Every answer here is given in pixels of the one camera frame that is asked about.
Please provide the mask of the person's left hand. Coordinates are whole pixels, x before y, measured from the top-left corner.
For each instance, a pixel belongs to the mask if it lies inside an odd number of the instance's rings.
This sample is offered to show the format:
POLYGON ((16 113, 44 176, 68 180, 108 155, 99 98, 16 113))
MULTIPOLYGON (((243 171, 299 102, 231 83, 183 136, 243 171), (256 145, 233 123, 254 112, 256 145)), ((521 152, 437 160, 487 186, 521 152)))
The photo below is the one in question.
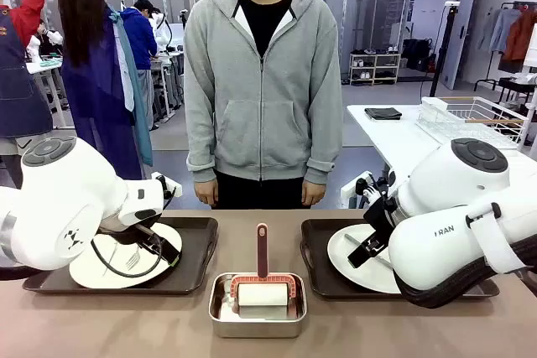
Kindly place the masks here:
POLYGON ((302 184, 302 205, 313 206, 319 203, 326 194, 325 184, 314 184, 304 180, 302 184))

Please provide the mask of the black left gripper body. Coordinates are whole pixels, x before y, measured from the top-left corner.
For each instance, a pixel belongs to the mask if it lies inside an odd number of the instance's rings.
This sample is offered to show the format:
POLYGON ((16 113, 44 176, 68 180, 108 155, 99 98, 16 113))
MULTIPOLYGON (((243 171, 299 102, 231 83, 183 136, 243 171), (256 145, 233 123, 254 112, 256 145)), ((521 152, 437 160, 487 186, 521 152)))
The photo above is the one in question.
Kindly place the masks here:
POLYGON ((161 239, 159 235, 140 224, 130 226, 125 231, 111 232, 110 236, 122 245, 136 244, 143 249, 160 249, 161 239))

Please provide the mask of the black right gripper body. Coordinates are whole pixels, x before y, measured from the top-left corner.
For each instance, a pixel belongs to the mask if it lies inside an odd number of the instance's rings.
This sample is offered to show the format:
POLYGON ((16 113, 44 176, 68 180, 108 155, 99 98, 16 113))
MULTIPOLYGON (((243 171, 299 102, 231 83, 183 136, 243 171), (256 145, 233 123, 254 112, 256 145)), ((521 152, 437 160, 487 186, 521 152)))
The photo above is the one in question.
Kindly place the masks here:
POLYGON ((368 208, 363 217, 373 228, 373 234, 364 241, 364 245, 367 249, 384 249, 394 231, 392 214, 398 207, 397 202, 394 197, 381 193, 366 193, 364 197, 368 208))

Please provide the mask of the person's right hand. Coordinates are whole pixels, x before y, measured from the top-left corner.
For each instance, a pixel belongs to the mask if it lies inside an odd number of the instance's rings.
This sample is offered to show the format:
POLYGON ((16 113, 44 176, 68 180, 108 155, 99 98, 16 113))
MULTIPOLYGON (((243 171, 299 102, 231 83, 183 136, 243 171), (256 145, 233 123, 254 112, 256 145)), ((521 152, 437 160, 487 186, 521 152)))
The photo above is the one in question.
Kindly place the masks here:
POLYGON ((216 179, 207 182, 195 182, 194 190, 198 200, 210 207, 218 203, 218 183, 216 179))

